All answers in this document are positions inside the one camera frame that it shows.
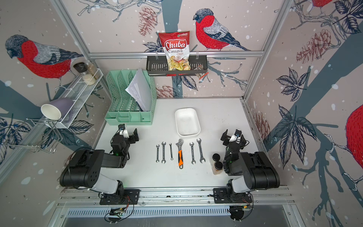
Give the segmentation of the small silver wrench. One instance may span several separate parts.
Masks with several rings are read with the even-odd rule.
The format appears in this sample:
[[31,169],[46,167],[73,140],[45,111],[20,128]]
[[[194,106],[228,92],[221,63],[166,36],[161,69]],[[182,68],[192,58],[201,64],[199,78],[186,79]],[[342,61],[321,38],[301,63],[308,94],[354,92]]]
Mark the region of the small silver wrench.
[[160,145],[156,145],[156,148],[157,148],[157,158],[156,158],[156,162],[158,163],[159,162],[159,148],[160,148]]

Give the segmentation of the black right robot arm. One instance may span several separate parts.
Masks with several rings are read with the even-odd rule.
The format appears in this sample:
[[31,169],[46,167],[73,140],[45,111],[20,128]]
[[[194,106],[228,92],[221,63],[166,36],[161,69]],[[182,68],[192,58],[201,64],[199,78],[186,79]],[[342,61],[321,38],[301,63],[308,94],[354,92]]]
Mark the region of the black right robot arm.
[[225,157],[222,162],[230,179],[226,185],[230,196],[240,196],[255,190],[267,190],[280,187],[280,177],[265,152],[242,152],[248,145],[242,131],[236,129],[232,136],[225,131],[221,136],[226,146]]

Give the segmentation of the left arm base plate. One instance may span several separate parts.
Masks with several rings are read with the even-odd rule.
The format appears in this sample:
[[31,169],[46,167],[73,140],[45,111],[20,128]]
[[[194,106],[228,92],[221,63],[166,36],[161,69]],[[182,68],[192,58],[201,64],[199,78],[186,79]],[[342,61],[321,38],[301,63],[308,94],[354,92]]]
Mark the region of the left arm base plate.
[[140,189],[123,189],[114,194],[102,194],[100,196],[100,205],[127,205],[130,201],[131,204],[136,205],[139,200]]

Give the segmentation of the orange handled adjustable wrench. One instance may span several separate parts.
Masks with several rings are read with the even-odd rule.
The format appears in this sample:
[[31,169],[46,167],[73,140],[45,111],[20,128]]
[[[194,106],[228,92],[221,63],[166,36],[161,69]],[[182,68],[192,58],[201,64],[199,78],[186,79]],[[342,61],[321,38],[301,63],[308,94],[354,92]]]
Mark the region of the orange handled adjustable wrench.
[[183,156],[182,156],[183,139],[179,139],[176,145],[178,147],[178,166],[180,169],[183,169]]

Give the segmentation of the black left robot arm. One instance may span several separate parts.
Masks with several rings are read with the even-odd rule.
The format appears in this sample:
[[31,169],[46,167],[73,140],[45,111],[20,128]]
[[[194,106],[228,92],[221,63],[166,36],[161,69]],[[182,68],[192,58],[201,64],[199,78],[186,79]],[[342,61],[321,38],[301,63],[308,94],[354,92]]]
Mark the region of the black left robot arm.
[[130,159],[131,144],[139,141],[137,129],[130,134],[125,124],[110,141],[111,152],[102,149],[80,148],[76,150],[60,175],[62,187],[89,189],[101,194],[124,196],[123,183],[101,174],[101,168],[124,168]]

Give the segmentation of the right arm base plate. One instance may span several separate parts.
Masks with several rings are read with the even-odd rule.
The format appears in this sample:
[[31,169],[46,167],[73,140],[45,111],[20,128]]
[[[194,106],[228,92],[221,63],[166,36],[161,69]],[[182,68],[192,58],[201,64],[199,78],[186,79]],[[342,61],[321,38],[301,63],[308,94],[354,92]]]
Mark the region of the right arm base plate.
[[214,198],[214,202],[216,204],[220,203],[245,203],[251,204],[253,202],[252,196],[250,193],[235,193],[230,189],[225,187],[223,188],[214,188],[212,197]]

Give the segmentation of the long silver wrench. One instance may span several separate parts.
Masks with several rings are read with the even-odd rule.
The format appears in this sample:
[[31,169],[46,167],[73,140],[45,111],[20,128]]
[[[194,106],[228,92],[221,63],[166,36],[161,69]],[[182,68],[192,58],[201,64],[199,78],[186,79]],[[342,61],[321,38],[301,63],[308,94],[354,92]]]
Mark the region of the long silver wrench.
[[190,142],[190,147],[191,147],[191,154],[192,154],[191,163],[194,165],[194,164],[196,164],[196,161],[195,161],[195,156],[194,156],[194,143],[193,142]]

